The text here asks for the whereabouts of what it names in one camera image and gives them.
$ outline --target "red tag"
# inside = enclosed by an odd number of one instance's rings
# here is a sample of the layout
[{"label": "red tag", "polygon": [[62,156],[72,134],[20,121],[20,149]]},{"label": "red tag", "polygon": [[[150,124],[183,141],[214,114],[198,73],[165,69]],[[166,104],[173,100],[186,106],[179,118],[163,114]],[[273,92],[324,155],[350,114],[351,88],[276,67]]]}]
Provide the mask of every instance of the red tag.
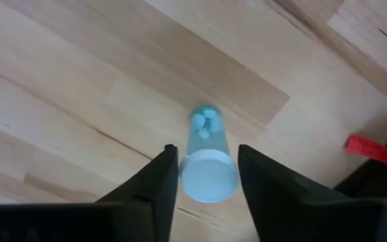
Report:
[{"label": "red tag", "polygon": [[387,148],[375,141],[362,138],[358,135],[350,136],[346,151],[387,164]]}]

